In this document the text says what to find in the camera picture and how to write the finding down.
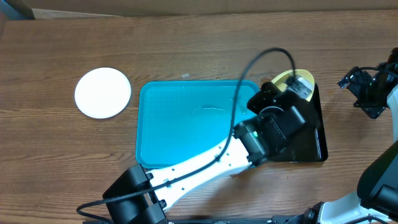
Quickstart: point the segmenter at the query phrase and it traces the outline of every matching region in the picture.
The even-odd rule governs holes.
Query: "round white plate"
[[[104,119],[120,113],[129,103],[130,82],[113,68],[97,68],[77,83],[75,102],[85,115]]]

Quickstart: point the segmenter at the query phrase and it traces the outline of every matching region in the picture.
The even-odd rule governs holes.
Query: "wooden table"
[[[398,11],[7,22],[0,43],[0,222],[81,223],[76,207],[101,198],[136,164],[145,83],[234,79],[258,52],[276,46],[319,85],[328,160],[267,164],[221,179],[167,215],[296,214],[356,190],[365,168],[392,144],[391,114],[369,119],[336,83],[355,65],[386,61],[398,46],[396,21]],[[73,99],[78,80],[98,67],[122,71],[133,88],[127,109],[105,121],[83,115]],[[288,69],[284,55],[268,55],[248,79],[260,85]],[[105,207],[90,211],[107,214]]]

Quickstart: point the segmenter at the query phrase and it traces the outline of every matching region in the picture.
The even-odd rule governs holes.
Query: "plastic tray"
[[[212,148],[229,132],[237,80],[156,81],[139,97],[136,159],[148,169],[178,164]],[[255,114],[246,108],[259,87],[242,82],[235,124]]]

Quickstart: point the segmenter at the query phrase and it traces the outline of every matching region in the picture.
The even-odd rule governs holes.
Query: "black cable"
[[[88,217],[88,218],[94,218],[94,219],[97,219],[97,220],[101,220],[101,221],[103,221],[105,223],[113,223],[111,220],[108,220],[105,217],[101,217],[101,216],[98,216],[98,215],[93,215],[93,214],[90,214],[90,213],[82,212],[82,209],[88,208],[88,207],[92,207],[92,206],[96,206],[96,205],[102,205],[102,204],[105,204],[105,203],[117,202],[117,201],[125,200],[125,199],[128,199],[128,198],[136,197],[138,195],[143,195],[143,194],[146,194],[146,193],[149,193],[149,192],[153,192],[153,191],[155,191],[157,189],[161,189],[162,187],[170,186],[171,184],[174,184],[174,183],[176,183],[176,182],[178,182],[180,180],[183,180],[183,179],[186,179],[188,177],[191,177],[191,176],[193,176],[193,175],[195,175],[195,174],[197,174],[197,173],[209,168],[214,163],[218,162],[221,159],[221,157],[223,156],[223,154],[225,153],[225,151],[227,150],[227,148],[229,146],[229,142],[231,141],[231,138],[232,138],[232,135],[233,135],[234,123],[235,123],[235,113],[236,113],[236,102],[238,100],[238,93],[239,93],[239,89],[241,87],[242,81],[243,81],[244,77],[248,74],[250,68],[261,57],[263,57],[265,54],[268,54],[270,52],[282,52],[282,53],[284,53],[289,58],[290,63],[292,65],[293,76],[294,77],[296,76],[296,73],[295,73],[296,68],[295,68],[293,57],[291,56],[291,54],[287,50],[282,49],[282,48],[274,47],[274,48],[271,48],[271,49],[264,50],[264,51],[259,53],[254,59],[252,59],[249,62],[249,64],[243,70],[243,72],[241,74],[241,78],[239,79],[238,84],[236,85],[236,89],[235,89],[235,93],[234,93],[234,99],[233,99],[233,105],[232,105],[232,113],[231,113],[232,118],[231,118],[231,123],[230,123],[230,126],[229,126],[228,138],[227,138],[227,140],[225,142],[225,146],[224,146],[223,150],[221,151],[221,153],[218,156],[215,157],[215,159],[213,159],[211,162],[209,162],[208,164],[204,165],[203,167],[201,167],[201,168],[199,168],[199,169],[197,169],[195,171],[192,171],[192,172],[187,173],[187,174],[185,174],[185,175],[183,175],[181,177],[177,177],[176,179],[167,181],[164,184],[160,184],[160,185],[152,187],[150,189],[141,190],[139,192],[123,195],[123,196],[120,196],[120,197],[106,198],[106,199],[102,199],[102,200],[97,200],[95,202],[85,203],[83,205],[80,205],[76,209],[76,212],[79,215],[83,215],[83,216]]]
[[[393,77],[398,78],[398,75],[395,74],[394,72],[388,71],[388,70],[385,70],[385,69],[382,69],[382,68],[376,68],[376,67],[361,67],[361,68],[358,68],[358,70],[374,70],[374,71],[378,71],[378,72],[384,72],[384,73],[387,73],[387,74],[389,74],[389,75],[391,75],[391,76],[393,76]]]
[[[373,215],[368,215],[368,216],[366,216],[366,217],[359,218],[359,219],[350,221],[350,222],[345,223],[345,224],[357,224],[357,223],[361,223],[361,222],[363,222],[363,221],[369,221],[369,223],[371,223],[372,220],[378,221],[379,223],[382,223],[382,224],[388,224],[388,222],[382,220],[381,218],[375,217],[375,216],[373,216]]]

